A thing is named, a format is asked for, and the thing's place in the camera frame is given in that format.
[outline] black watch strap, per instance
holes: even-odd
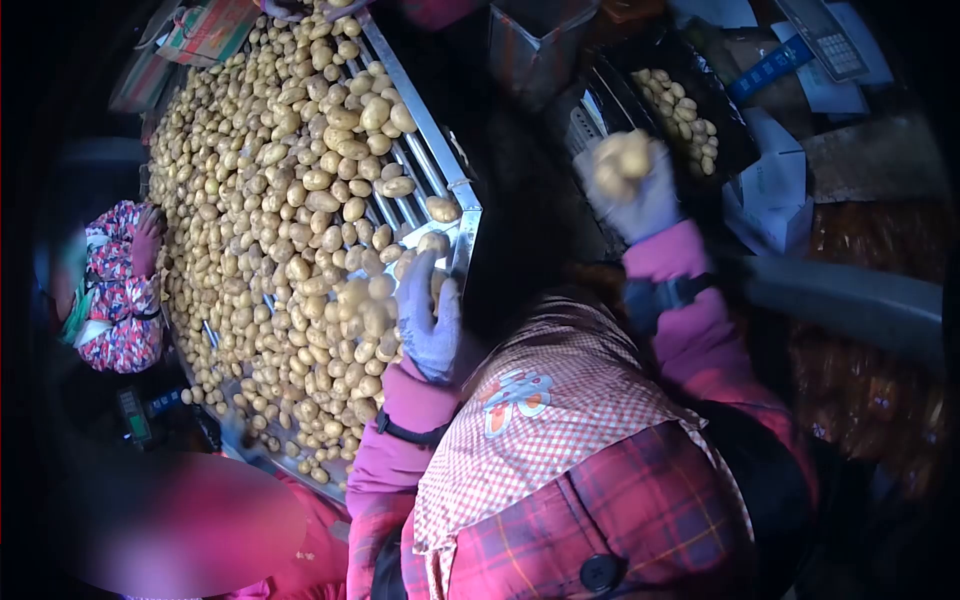
[[[710,273],[696,277],[679,276],[660,283],[649,279],[628,279],[623,291],[627,316],[636,333],[657,334],[657,319],[668,310],[679,310],[692,304],[714,283]]]
[[[446,425],[437,427],[433,431],[428,431],[426,433],[415,433],[413,431],[408,431],[391,421],[390,415],[383,412],[382,408],[380,409],[380,412],[376,414],[377,433],[387,433],[398,440],[403,440],[404,442],[409,442],[410,444],[425,445],[429,448],[436,448],[438,445],[440,445],[440,440],[444,437],[444,433],[446,433],[446,429],[449,426],[450,423],[447,423]]]

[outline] hand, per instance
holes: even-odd
[[[396,290],[403,352],[427,381],[447,385],[453,377],[453,360],[460,345],[460,294],[457,282],[444,281],[440,289],[438,318],[433,316],[430,279],[440,254],[419,254],[407,268]]]
[[[639,181],[634,198],[625,204],[607,198],[593,184],[592,149],[580,153],[574,160],[586,182],[587,198],[593,209],[630,245],[671,228],[681,220],[670,153],[659,140],[650,142],[649,152],[653,168]]]
[[[247,464],[258,457],[266,456],[266,449],[257,440],[247,436],[247,425],[236,411],[230,411],[220,423],[220,443],[235,450]]]
[[[163,216],[163,211],[154,206],[145,206],[140,211],[131,248],[135,276],[154,276],[156,255],[163,243]]]
[[[353,0],[353,2],[350,2],[346,6],[343,6],[343,1],[336,3],[336,5],[332,2],[324,2],[321,5],[321,11],[329,9],[329,12],[324,15],[324,19],[326,19],[328,23],[332,23],[339,18],[354,14],[372,1],[373,0]]]
[[[296,23],[309,14],[306,7],[297,0],[262,0],[260,9],[273,18]]]

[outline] cartoon print on apron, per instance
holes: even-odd
[[[641,374],[636,346],[605,309],[547,297],[491,357],[418,486],[414,552],[432,598],[448,594],[460,531],[647,427],[677,421],[729,473],[700,435],[707,422]]]

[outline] held potato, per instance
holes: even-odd
[[[442,233],[430,231],[425,233],[417,243],[417,253],[423,253],[428,250],[436,250],[441,256],[446,256],[450,249],[450,242]]]
[[[430,213],[430,217],[438,223],[453,223],[460,218],[460,206],[440,196],[427,198],[426,210]]]

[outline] digital scale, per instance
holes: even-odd
[[[823,0],[777,0],[797,34],[733,82],[728,91],[742,102],[777,78],[818,59],[837,83],[870,73],[860,52]]]
[[[158,396],[144,406],[136,389],[130,387],[117,394],[117,401],[129,432],[124,439],[143,449],[150,445],[154,438],[150,430],[150,420],[180,403],[180,389]]]

